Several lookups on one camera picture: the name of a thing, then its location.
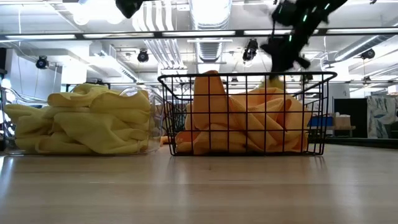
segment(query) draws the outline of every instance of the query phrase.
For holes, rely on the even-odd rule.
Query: black wire basket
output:
[[[284,90],[270,87],[279,75]],[[335,72],[162,75],[173,156],[322,155]]]

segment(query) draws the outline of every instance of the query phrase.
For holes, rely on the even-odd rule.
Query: fabric pile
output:
[[[178,152],[193,150],[202,155],[227,152],[228,146],[231,153],[246,152],[246,148],[249,152],[282,152],[283,145],[285,151],[300,152],[307,146],[307,135],[301,129],[307,127],[311,113],[305,113],[307,109],[292,96],[284,98],[283,90],[258,88],[248,92],[246,102],[246,95],[227,96],[220,77],[196,77],[194,87],[195,95],[204,96],[194,96],[187,105],[185,131],[175,137]]]
[[[81,84],[54,93],[42,109],[6,105],[16,125],[18,148],[42,154],[135,154],[145,152],[154,128],[148,92],[132,96],[106,86]]]

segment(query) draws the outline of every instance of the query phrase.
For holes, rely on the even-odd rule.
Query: yellow towel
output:
[[[279,95],[266,95],[265,93],[279,93]],[[285,144],[286,151],[299,151],[301,149],[301,139],[303,145],[307,144],[305,135],[301,131],[285,131],[285,141],[283,142],[284,126],[285,130],[302,129],[306,127],[310,119],[310,113],[304,113],[304,122],[302,123],[303,113],[286,113],[284,124],[284,107],[286,112],[302,111],[302,104],[287,95],[284,100],[283,91],[278,88],[260,88],[248,93],[248,108],[246,109],[246,95],[226,96],[223,84],[219,77],[198,77],[195,79],[195,94],[210,94],[210,120],[208,114],[193,114],[193,118],[187,116],[185,127],[190,128],[190,119],[194,132],[190,133],[192,128],[177,134],[176,142],[179,152],[190,152],[194,154],[205,154],[211,150],[216,152],[227,151],[228,133],[223,130],[243,130],[229,132],[229,150],[230,152],[246,151],[246,131],[247,148],[249,151],[257,152],[279,152]],[[193,99],[193,112],[209,112],[209,97],[195,96]],[[281,113],[251,113],[251,112],[281,112]],[[206,130],[219,130],[211,133]],[[250,130],[273,130],[273,131],[250,131]]]
[[[132,96],[106,86],[78,85],[54,93],[37,109],[6,105],[16,127],[16,144],[27,152],[56,154],[134,154],[145,151],[155,123],[146,91]]]

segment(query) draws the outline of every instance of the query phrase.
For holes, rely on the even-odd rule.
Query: clear plastic bin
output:
[[[97,151],[92,151],[92,153],[84,152],[84,153],[67,153],[67,152],[41,152],[37,150],[27,150],[23,148],[19,148],[17,138],[15,135],[17,125],[11,121],[11,118],[5,113],[4,107],[8,104],[18,104],[18,105],[26,105],[34,108],[45,108],[48,106],[47,100],[42,100],[38,98],[33,98],[29,96],[22,96],[18,94],[13,89],[3,88],[1,87],[1,113],[2,113],[2,135],[3,135],[3,149],[7,154],[92,154],[92,155],[118,155],[118,154],[147,154],[149,152],[153,152],[158,150],[160,147],[160,137],[162,136],[162,121],[163,121],[163,99],[159,96],[154,90],[151,88],[141,88],[141,87],[129,87],[121,92],[122,96],[132,96],[135,95],[138,91],[144,90],[148,93],[149,102],[150,102],[150,113],[149,120],[144,124],[144,128],[146,125],[146,134],[147,139],[139,141],[141,146],[138,151],[134,153],[98,153]]]

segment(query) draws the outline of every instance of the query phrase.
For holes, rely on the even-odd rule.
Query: blue box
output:
[[[333,117],[328,116],[314,116],[310,119],[310,122],[308,122],[308,127],[320,127],[320,126],[333,126]]]

